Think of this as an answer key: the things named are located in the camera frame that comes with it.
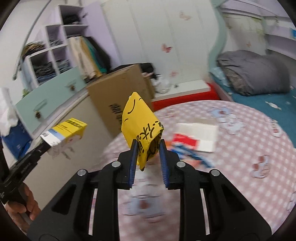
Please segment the person's left hand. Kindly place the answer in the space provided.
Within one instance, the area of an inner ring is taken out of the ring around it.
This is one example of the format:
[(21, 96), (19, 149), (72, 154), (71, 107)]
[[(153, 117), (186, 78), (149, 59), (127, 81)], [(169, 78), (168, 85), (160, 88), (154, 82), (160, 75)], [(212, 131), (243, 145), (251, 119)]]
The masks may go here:
[(37, 201), (35, 200), (32, 191), (24, 183), (23, 184), (24, 193), (27, 197), (27, 204), (22, 205), (15, 201), (9, 201), (5, 204), (5, 209), (13, 222), (18, 226), (18, 228), (26, 233), (30, 227), (29, 223), (22, 218), (22, 214), (25, 214), (27, 211), (30, 213), (29, 218), (31, 221), (34, 221), (36, 217), (41, 213), (41, 209)]

